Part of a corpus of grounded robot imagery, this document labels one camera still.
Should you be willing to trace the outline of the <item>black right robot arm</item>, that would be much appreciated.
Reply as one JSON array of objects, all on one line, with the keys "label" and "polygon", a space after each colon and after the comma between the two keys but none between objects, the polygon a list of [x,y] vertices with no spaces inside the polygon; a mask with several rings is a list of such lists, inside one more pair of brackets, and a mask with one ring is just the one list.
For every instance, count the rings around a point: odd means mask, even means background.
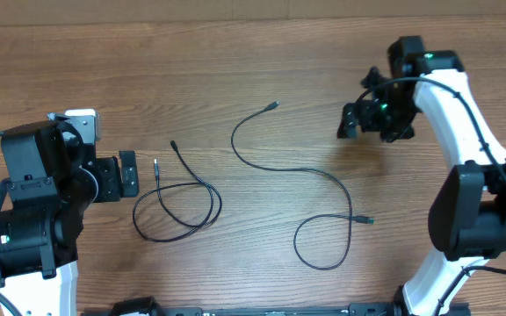
[{"label": "black right robot arm", "polygon": [[448,176],[428,215],[432,249],[395,294],[395,315],[466,315],[452,300],[471,275],[489,271],[506,252],[506,149],[473,99],[468,76],[452,50],[429,51],[418,36],[387,49],[391,75],[371,68],[363,93],[344,106],[337,135],[377,133],[408,140],[415,117],[428,119]]}]

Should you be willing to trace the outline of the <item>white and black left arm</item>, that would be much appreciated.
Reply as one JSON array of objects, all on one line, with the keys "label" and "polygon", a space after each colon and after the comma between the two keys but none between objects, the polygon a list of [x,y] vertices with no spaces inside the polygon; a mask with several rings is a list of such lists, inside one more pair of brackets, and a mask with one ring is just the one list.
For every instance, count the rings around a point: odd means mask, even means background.
[{"label": "white and black left arm", "polygon": [[2,132],[0,304],[6,315],[74,315],[76,240],[93,203],[139,193],[133,151],[97,158],[67,121]]}]

